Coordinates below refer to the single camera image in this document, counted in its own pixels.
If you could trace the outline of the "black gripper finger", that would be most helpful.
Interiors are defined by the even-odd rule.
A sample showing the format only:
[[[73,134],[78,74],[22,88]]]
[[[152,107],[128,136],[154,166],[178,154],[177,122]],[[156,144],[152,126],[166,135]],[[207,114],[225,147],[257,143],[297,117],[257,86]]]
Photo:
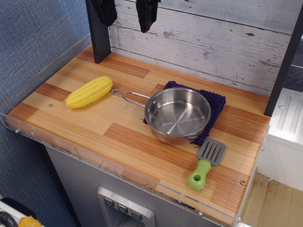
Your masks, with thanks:
[[[117,12],[114,0],[92,0],[91,3],[106,27],[111,26],[116,21]]]
[[[158,0],[137,0],[136,9],[142,33],[150,30],[157,19]]]

